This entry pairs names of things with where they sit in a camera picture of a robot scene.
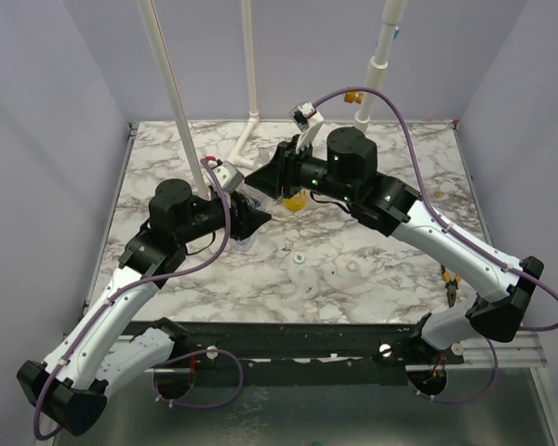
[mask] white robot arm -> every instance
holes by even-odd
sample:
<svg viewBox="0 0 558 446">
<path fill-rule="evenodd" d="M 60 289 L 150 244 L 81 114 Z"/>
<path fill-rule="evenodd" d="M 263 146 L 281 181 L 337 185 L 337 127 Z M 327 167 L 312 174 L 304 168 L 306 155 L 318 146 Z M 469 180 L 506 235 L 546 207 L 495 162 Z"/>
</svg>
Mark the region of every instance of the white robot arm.
<svg viewBox="0 0 558 446">
<path fill-rule="evenodd" d="M 415 246 L 460 274 L 478 298 L 422 318 L 415 338 L 426 349 L 444 350 L 478 335 L 510 342 L 535 289 L 520 273 L 538 279 L 543 264 L 534 257 L 508 256 L 442 213 L 434 210 L 434 216 L 417 190 L 377 172 L 376 144 L 354 127 L 328 135 L 326 161 L 313 157 L 312 139 L 323 123 L 322 115 L 308 102 L 291 116 L 302 134 L 279 143 L 271 161 L 246 177 L 246 184 L 273 198 L 308 189 L 341 200 L 362 225 Z"/>
<path fill-rule="evenodd" d="M 149 202 L 149 220 L 126 245 L 99 300 L 42 362 L 26 361 L 20 367 L 17 378 L 29 402 L 73 435 L 89 429 L 107 399 L 138 374 L 169 359 L 174 351 L 190 351 L 181 327 L 159 323 L 108 355 L 133 316 L 166 280 L 190 272 L 174 272 L 186 258 L 186 243 L 224 226 L 230 228 L 227 238 L 243 240 L 271 219 L 250 208 L 247 198 L 235 191 L 244 177 L 233 165 L 217 162 L 212 170 L 219 177 L 213 180 L 216 189 L 223 195 L 210 201 L 193 195 L 190 185 L 180 179 L 157 186 Z M 220 250 L 194 270 L 219 255 Z"/>
</svg>

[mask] wire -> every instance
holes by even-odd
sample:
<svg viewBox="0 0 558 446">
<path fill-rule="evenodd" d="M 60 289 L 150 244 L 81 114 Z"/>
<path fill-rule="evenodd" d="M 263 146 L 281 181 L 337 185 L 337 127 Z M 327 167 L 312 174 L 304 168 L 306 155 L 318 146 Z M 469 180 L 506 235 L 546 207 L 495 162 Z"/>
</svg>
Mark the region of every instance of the wire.
<svg viewBox="0 0 558 446">
<path fill-rule="evenodd" d="M 205 251 L 207 248 L 211 247 L 211 244 L 213 244 L 215 242 L 215 239 L 217 238 L 216 232 L 213 232 L 213 236 L 211 237 L 211 242 L 205 246 L 204 248 L 199 249 L 198 251 L 194 251 L 193 253 L 189 253 L 188 252 L 188 247 L 185 248 L 186 251 L 186 256 L 196 256 L 197 254 L 201 254 L 203 251 Z"/>
<path fill-rule="evenodd" d="M 341 211 L 343 211 L 345 214 L 351 214 L 352 213 L 352 211 L 350 211 L 347 207 L 345 207 L 344 204 L 341 204 L 339 202 L 331 202 L 329 200 L 316 200 L 314 192 L 312 192 L 312 191 L 310 191 L 310 198 L 312 198 L 315 202 L 317 202 L 319 204 L 334 204 L 335 206 L 340 207 Z"/>
<path fill-rule="evenodd" d="M 421 172 L 419 171 L 418 156 L 416 155 L 416 151 L 413 147 L 413 141 L 411 140 L 411 135 L 409 133 L 409 127 L 407 126 L 407 123 L 405 122 L 405 119 L 403 118 L 403 115 L 401 114 L 401 112 L 396 108 L 396 106 L 392 103 L 392 101 L 389 98 L 387 98 L 383 93 L 381 93 L 380 91 L 378 91 L 374 88 L 368 88 L 368 87 L 365 87 L 365 86 L 347 86 L 345 88 L 341 88 L 340 90 L 329 93 L 326 96 L 323 96 L 322 98 L 315 101 L 312 105 L 313 105 L 314 108 L 317 108 L 318 106 L 327 102 L 329 99 L 334 98 L 336 96 L 340 96 L 340 95 L 342 95 L 344 93 L 347 93 L 347 92 L 350 92 L 350 91 L 364 91 L 366 93 L 370 93 L 374 96 L 377 96 L 377 97 L 381 98 L 389 106 L 389 108 L 391 108 L 392 112 L 394 113 L 394 115 L 397 118 L 397 121 L 399 121 L 399 124 L 401 125 L 401 127 L 403 129 L 403 133 L 405 135 L 405 142 L 407 143 L 407 148 L 409 149 L 411 164 L 413 165 L 413 170 L 416 174 L 416 179 L 418 180 L 419 191 L 421 193 L 422 201 L 424 203 L 424 206 L 426 206 L 426 209 L 428 210 L 428 213 L 432 216 L 432 218 L 436 222 L 438 222 L 438 224 L 443 229 L 448 228 L 448 226 L 449 226 L 448 223 L 446 223 L 442 219 L 440 214 L 438 214 L 438 211 L 436 211 L 436 209 L 432 206 L 432 203 L 430 203 L 430 201 L 428 200 L 429 194 L 428 194 L 428 191 L 426 190 L 426 185 L 424 184 L 424 180 L 421 176 Z M 465 237 L 463 234 L 461 234 L 460 232 L 458 232 L 454 228 L 448 228 L 447 231 L 451 235 L 453 235 L 457 240 L 459 240 L 460 242 L 462 242 L 463 244 L 465 244 L 466 246 L 471 248 L 475 253 L 479 254 L 482 257 L 485 257 L 486 259 L 488 259 L 489 261 L 491 261 L 495 265 L 499 266 L 502 270 L 511 272 L 511 273 L 516 274 L 517 276 L 521 277 L 522 279 L 526 279 L 527 281 L 532 282 L 533 284 L 535 284 L 536 286 L 538 286 L 539 288 L 544 290 L 546 293 L 551 295 L 551 297 L 553 297 L 554 300 L 556 300 L 556 302 L 558 302 L 558 293 L 556 293 L 549 285 L 542 282 L 540 279 L 536 279 L 535 277 L 527 274 L 526 272 L 524 272 L 520 269 L 511 267 L 506 262 L 504 262 L 504 261 L 498 259 L 496 256 L 493 256 L 490 253 L 488 253 L 484 248 L 482 248 L 478 244 L 472 242 L 471 240 L 469 240 L 467 237 Z M 558 328 L 558 321 L 551 324 L 551 325 L 546 325 L 546 326 L 543 326 L 543 327 L 523 327 L 523 330 L 528 331 L 528 332 L 549 332 L 549 331 L 555 330 L 557 328 Z"/>
<path fill-rule="evenodd" d="M 439 402 L 441 404 L 451 404 L 451 405 L 466 404 L 468 402 L 474 402 L 476 400 L 479 400 L 480 398 L 482 398 L 485 395 L 487 395 L 488 393 L 490 393 L 490 391 L 492 391 L 492 389 L 494 388 L 494 385 L 498 381 L 498 370 L 499 370 L 498 355 L 496 354 L 496 349 L 494 348 L 494 345 L 492 344 L 492 341 L 490 341 L 489 339 L 486 338 L 485 342 L 487 342 L 487 344 L 490 346 L 490 350 L 492 351 L 492 359 L 494 360 L 494 369 L 492 371 L 492 377 L 490 378 L 490 382 L 487 383 L 487 386 L 485 386 L 484 389 L 481 392 L 473 395 L 472 397 L 461 398 L 459 400 L 443 400 L 443 399 L 435 397 L 433 395 L 426 395 L 425 393 L 422 393 L 411 381 L 408 381 L 409 385 L 416 391 L 416 395 L 421 396 L 425 400 L 430 400 L 430 401 L 433 401 L 433 402 Z"/>
<path fill-rule="evenodd" d="M 219 256 L 221 256 L 221 253 L 223 252 L 223 250 L 227 246 L 227 243 L 230 240 L 230 234 L 232 233 L 231 218 L 230 218 L 230 206 L 227 202 L 225 192 L 223 191 L 223 188 L 219 184 L 219 180 L 215 176 L 215 173 L 213 172 L 213 170 L 208 165 L 208 161 L 205 160 L 205 159 L 201 160 L 201 165 L 204 167 L 206 172 L 211 177 L 211 181 L 213 182 L 215 192 L 221 198 L 221 206 L 223 207 L 223 215 L 224 215 L 224 218 L 225 218 L 225 231 L 223 233 L 223 240 L 221 241 L 221 245 L 219 246 L 219 249 L 215 252 L 215 254 L 213 254 L 213 256 L 211 256 L 209 259 L 207 259 L 206 261 L 204 261 L 200 265 L 197 265 L 197 266 L 192 267 L 192 268 L 185 269 L 183 271 L 175 271 L 175 272 L 169 272 L 168 274 L 160 274 L 158 276 L 145 277 L 143 279 L 140 279 L 139 281 L 129 283 L 128 285 L 123 286 L 122 288 L 119 288 L 115 293 L 113 293 L 113 295 L 111 295 L 110 297 L 108 297 L 105 300 L 103 305 L 101 305 L 101 307 L 99 307 L 95 311 L 95 313 L 93 313 L 93 316 L 91 317 L 91 319 L 89 319 L 89 321 L 86 323 L 86 325 L 81 329 L 78 336 L 74 339 L 74 341 L 66 349 L 66 351 L 62 355 L 60 361 L 58 362 L 58 364 L 56 364 L 56 366 L 54 367 L 54 370 L 52 370 L 51 374 L 49 374 L 49 376 L 47 377 L 46 382 L 44 383 L 41 391 L 39 392 L 39 396 L 37 397 L 37 402 L 35 404 L 35 409 L 33 411 L 33 433 L 34 433 L 34 435 L 37 439 L 39 439 L 39 440 L 51 439 L 62 430 L 62 426 L 58 426 L 58 427 L 56 427 L 56 429 L 54 429 L 49 434 L 42 434 L 42 432 L 40 431 L 40 428 L 39 428 L 39 424 L 40 424 L 39 422 L 40 422 L 40 417 L 41 417 L 41 409 L 42 409 L 42 407 L 44 405 L 44 402 L 46 400 L 47 392 L 49 391 L 51 385 L 53 384 L 54 380 L 56 379 L 56 376 L 58 375 L 60 370 L 64 367 L 64 364 L 66 364 L 68 362 L 69 358 L 73 355 L 76 348 L 80 345 L 81 341 L 85 338 L 85 336 L 90 331 L 90 329 L 93 327 L 93 325 L 96 323 L 96 321 L 100 318 L 101 314 L 103 314 L 103 312 L 107 308 L 109 308 L 111 305 L 113 305 L 122 295 L 124 295 L 128 291 L 132 290 L 133 288 L 136 288 L 139 285 L 143 285 L 145 283 L 151 283 L 151 282 L 166 281 L 168 279 L 174 279 L 174 278 L 177 278 L 177 277 L 186 276 L 188 274 L 192 274 L 193 272 L 200 271 L 201 269 L 204 269 L 204 268 L 208 267 L 215 260 L 217 260 L 219 258 Z"/>
<path fill-rule="evenodd" d="M 196 357 L 192 356 L 190 358 L 190 375 L 188 377 L 194 380 L 195 375 L 196 375 Z"/>
<path fill-rule="evenodd" d="M 443 364 L 443 369 L 445 368 L 444 360 L 445 360 L 445 355 L 443 353 L 438 355 L 438 361 L 434 364 L 434 368 L 432 369 L 432 376 L 436 377 L 436 369 L 438 369 L 438 366 L 440 364 Z"/>
<path fill-rule="evenodd" d="M 183 401 L 178 401 L 178 400 L 167 400 L 159 394 L 159 389 L 157 388 L 157 381 L 154 380 L 153 381 L 153 389 L 157 392 L 157 395 L 158 395 L 157 400 L 163 400 L 168 404 L 173 404 L 174 406 L 178 406 L 178 407 L 187 407 L 189 409 L 218 409 L 219 407 L 226 406 L 230 402 L 235 400 L 238 397 L 238 395 L 240 395 L 240 392 L 242 391 L 242 387 L 244 386 L 244 369 L 242 368 L 242 364 L 240 363 L 240 360 L 238 360 L 233 353 L 231 353 L 227 350 L 221 350 L 219 348 L 217 348 L 217 349 L 206 348 L 206 349 L 203 349 L 203 350 L 191 351 L 190 353 L 187 353 L 187 354 L 182 355 L 182 356 L 178 356 L 177 358 L 174 358 L 172 360 L 162 362 L 161 364 L 157 365 L 156 367 L 162 367 L 162 366 L 165 366 L 165 365 L 170 365 L 170 364 L 173 364 L 174 362 L 187 360 L 188 358 L 194 358 L 194 357 L 199 356 L 199 355 L 206 355 L 207 353 L 219 353 L 220 355 L 225 355 L 225 356 L 231 358 L 233 360 L 233 362 L 235 362 L 235 365 L 238 368 L 238 376 L 239 376 L 238 385 L 235 388 L 235 391 L 233 392 L 233 394 L 229 396 L 229 398 L 227 398 L 227 399 L 225 399 L 221 402 L 215 402 L 215 403 L 212 403 L 212 404 L 194 404 L 194 403 L 191 403 L 191 402 L 183 402 Z"/>
</svg>

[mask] white wall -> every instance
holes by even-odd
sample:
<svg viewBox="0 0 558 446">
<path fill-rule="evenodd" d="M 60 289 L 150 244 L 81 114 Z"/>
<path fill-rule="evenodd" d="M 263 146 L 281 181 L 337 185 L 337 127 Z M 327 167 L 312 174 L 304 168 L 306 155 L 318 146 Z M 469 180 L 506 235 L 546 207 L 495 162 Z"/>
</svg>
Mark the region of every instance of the white wall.
<svg viewBox="0 0 558 446">
<path fill-rule="evenodd" d="M 32 443 L 15 375 L 80 314 L 126 137 L 61 0 L 0 0 L 0 446 Z"/>
<path fill-rule="evenodd" d="M 558 290 L 558 0 L 530 0 L 459 126 L 495 243 L 544 261 Z M 526 321 L 558 320 L 543 293 Z M 558 397 L 558 331 L 542 334 Z"/>
<path fill-rule="evenodd" d="M 128 121 L 170 119 L 135 1 L 64 0 Z M 409 119 L 459 118 L 526 0 L 410 0 L 384 91 Z M 239 0 L 156 0 L 189 118 L 247 117 Z M 365 79 L 384 0 L 252 0 L 259 108 Z M 328 103 L 328 118 L 355 107 Z M 392 119 L 384 108 L 375 117 Z"/>
</svg>

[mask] white pvc pipe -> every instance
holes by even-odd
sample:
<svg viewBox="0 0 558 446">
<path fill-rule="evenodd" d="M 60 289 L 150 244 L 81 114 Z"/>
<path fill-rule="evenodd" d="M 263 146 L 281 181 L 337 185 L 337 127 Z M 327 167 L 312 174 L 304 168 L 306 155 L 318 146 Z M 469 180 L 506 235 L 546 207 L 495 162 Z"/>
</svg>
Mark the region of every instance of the white pvc pipe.
<svg viewBox="0 0 558 446">
<path fill-rule="evenodd" d="M 186 114 L 184 113 L 184 108 L 182 107 L 178 84 L 176 83 L 171 61 L 169 60 L 169 55 L 167 54 L 166 42 L 164 40 L 161 24 L 157 18 L 155 5 L 153 0 L 137 0 L 137 5 L 139 6 L 142 24 L 145 27 L 147 36 L 149 37 L 149 43 L 151 44 L 151 50 L 155 57 L 155 61 L 157 62 L 157 67 L 159 68 L 161 77 L 164 80 L 164 85 L 166 86 L 167 98 L 169 99 L 171 110 L 174 113 L 179 139 L 181 140 L 184 152 L 186 153 L 190 170 L 193 172 L 196 192 L 199 197 L 207 199 L 208 192 L 205 179 L 203 178 L 203 172 L 201 171 L 201 166 L 198 161 L 198 155 L 196 154 L 196 149 L 194 148 L 193 137 L 190 133 L 190 128 L 188 127 L 188 121 L 186 121 Z"/>
<path fill-rule="evenodd" d="M 254 38 L 252 36 L 252 4 L 242 0 L 242 32 L 244 35 L 244 54 L 246 57 L 246 82 L 248 85 L 248 111 L 250 117 L 242 135 L 228 155 L 228 160 L 239 167 L 254 169 L 254 162 L 240 156 L 240 151 L 248 141 L 252 130 L 259 123 L 259 106 L 257 104 L 257 83 L 254 69 Z"/>
<path fill-rule="evenodd" d="M 389 66 L 389 54 L 391 53 L 392 40 L 397 26 L 403 19 L 407 0 L 387 0 L 382 11 L 382 28 L 380 29 L 379 43 L 376 52 L 368 63 L 365 75 L 365 86 L 379 89 L 382 78 Z M 374 95 L 365 94 L 362 105 L 355 114 L 353 126 L 365 132 L 370 122 L 370 110 L 376 98 Z"/>
<path fill-rule="evenodd" d="M 252 36 L 252 5 L 250 0 L 242 0 L 242 33 L 246 56 L 246 81 L 248 84 L 248 107 L 250 117 L 259 116 L 257 105 L 257 83 L 254 70 L 254 38 Z"/>
<path fill-rule="evenodd" d="M 232 151 L 230 151 L 230 154 L 227 157 L 230 163 L 238 167 L 246 167 L 248 169 L 254 169 L 255 167 L 254 161 L 247 160 L 246 158 L 241 156 L 240 151 L 246 144 L 246 141 L 248 141 L 248 138 L 250 137 L 252 130 L 254 130 L 254 127 L 257 125 L 258 122 L 259 122 L 258 116 L 256 118 L 248 119 L 248 121 L 246 122 L 246 127 L 242 132 L 242 135 L 240 135 L 237 142 L 235 143 L 235 146 L 233 146 Z"/>
</svg>

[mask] gray floor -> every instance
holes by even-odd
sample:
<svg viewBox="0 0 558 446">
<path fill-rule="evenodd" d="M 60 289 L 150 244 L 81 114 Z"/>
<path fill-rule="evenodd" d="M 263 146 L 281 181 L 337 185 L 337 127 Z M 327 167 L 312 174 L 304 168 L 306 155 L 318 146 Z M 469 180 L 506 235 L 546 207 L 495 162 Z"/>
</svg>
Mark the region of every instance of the gray floor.
<svg viewBox="0 0 558 446">
<path fill-rule="evenodd" d="M 472 395 L 489 371 L 450 373 L 450 398 Z M 250 387 L 232 405 L 215 411 L 168 409 L 154 402 L 144 375 L 113 397 L 83 437 L 62 434 L 72 445 L 534 445 L 550 444 L 528 370 L 502 370 L 483 400 L 444 406 L 408 387 Z M 201 389 L 193 400 L 212 402 L 230 389 Z"/>
</svg>

